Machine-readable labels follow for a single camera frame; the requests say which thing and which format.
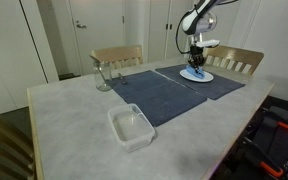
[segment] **clear glass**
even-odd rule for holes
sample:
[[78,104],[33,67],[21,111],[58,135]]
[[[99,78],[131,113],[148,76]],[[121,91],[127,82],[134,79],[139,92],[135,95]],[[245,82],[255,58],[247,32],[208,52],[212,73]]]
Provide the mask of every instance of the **clear glass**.
[[98,90],[109,91],[112,89],[112,74],[109,62],[94,61],[94,79]]

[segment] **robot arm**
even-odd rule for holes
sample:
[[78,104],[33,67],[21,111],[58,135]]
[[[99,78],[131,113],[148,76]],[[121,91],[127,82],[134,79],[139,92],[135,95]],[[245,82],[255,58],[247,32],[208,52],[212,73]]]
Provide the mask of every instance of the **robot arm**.
[[211,31],[216,26],[216,16],[213,13],[208,13],[216,5],[227,4],[227,0],[200,0],[194,5],[194,8],[188,11],[182,18],[182,29],[185,34],[189,35],[191,59],[189,64],[197,72],[198,68],[205,63],[203,57],[204,47],[214,47],[219,45],[218,40],[202,41],[201,33]]

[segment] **blue cloth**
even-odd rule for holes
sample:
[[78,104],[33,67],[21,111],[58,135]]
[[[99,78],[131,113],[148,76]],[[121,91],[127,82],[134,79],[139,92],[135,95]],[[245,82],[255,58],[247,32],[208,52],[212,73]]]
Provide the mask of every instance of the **blue cloth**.
[[190,81],[180,75],[180,71],[185,69],[185,66],[186,65],[183,64],[178,66],[156,69],[156,71],[212,100],[219,99],[227,93],[230,93],[238,88],[245,86],[245,84],[224,78],[216,74],[212,74],[214,76],[214,79],[211,82],[199,83],[195,81]]
[[205,74],[204,74],[202,67],[199,67],[197,69],[197,73],[196,73],[195,69],[188,64],[188,65],[186,65],[186,71],[189,72],[190,74],[192,74],[193,76],[200,78],[200,79],[204,79],[204,77],[205,77]]
[[126,103],[135,103],[150,123],[157,127],[203,103],[207,99],[190,88],[182,86],[155,72],[146,71],[113,79],[113,89]]

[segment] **floor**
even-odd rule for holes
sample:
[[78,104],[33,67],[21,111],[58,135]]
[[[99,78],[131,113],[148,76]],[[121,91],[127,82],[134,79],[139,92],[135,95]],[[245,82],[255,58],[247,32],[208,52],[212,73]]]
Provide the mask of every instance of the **floor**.
[[12,123],[27,137],[32,139],[30,113],[28,107],[2,114],[5,120]]

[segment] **white plastic container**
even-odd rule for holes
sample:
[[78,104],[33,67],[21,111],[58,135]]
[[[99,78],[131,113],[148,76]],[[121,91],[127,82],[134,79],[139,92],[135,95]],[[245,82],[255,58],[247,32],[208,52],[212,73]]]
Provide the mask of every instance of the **white plastic container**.
[[125,151],[131,152],[151,143],[155,130],[136,104],[112,108],[107,114],[115,138]]

